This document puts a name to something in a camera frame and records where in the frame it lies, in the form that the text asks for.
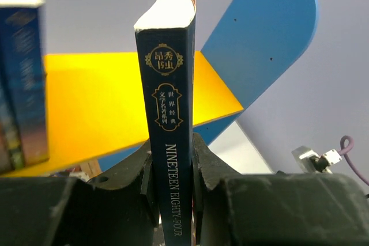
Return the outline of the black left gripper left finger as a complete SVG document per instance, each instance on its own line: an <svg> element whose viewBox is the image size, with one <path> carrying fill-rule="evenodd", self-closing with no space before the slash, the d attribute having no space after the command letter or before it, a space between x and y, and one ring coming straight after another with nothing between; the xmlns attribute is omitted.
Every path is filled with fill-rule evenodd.
<svg viewBox="0 0 369 246"><path fill-rule="evenodd" d="M77 177L3 177L2 245L152 245L159 211L150 143L109 170Z"/></svg>

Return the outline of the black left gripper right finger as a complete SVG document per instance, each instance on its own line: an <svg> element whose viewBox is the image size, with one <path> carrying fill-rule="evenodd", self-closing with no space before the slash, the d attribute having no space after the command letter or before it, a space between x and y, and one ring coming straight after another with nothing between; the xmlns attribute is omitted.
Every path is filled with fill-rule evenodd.
<svg viewBox="0 0 369 246"><path fill-rule="evenodd" d="M367 245L368 200L329 173L243 175L193 135L198 245Z"/></svg>

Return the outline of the Nineteen Eighty-Four book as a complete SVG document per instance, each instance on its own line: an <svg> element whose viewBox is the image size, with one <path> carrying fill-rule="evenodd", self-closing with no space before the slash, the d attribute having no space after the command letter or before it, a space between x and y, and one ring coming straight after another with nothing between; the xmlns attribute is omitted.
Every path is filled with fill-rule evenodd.
<svg viewBox="0 0 369 246"><path fill-rule="evenodd" d="M167 245L192 245L196 0L156 0L134 24Z"/></svg>

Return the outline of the Othello picture book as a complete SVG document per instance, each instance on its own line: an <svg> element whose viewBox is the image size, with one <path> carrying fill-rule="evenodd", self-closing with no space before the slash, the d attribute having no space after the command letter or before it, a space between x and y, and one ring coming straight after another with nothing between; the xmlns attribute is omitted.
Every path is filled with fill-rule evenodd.
<svg viewBox="0 0 369 246"><path fill-rule="evenodd" d="M77 177L83 181L88 181L91 178L101 174L101 168L98 160L83 162L63 171L50 174L53 177Z"/></svg>

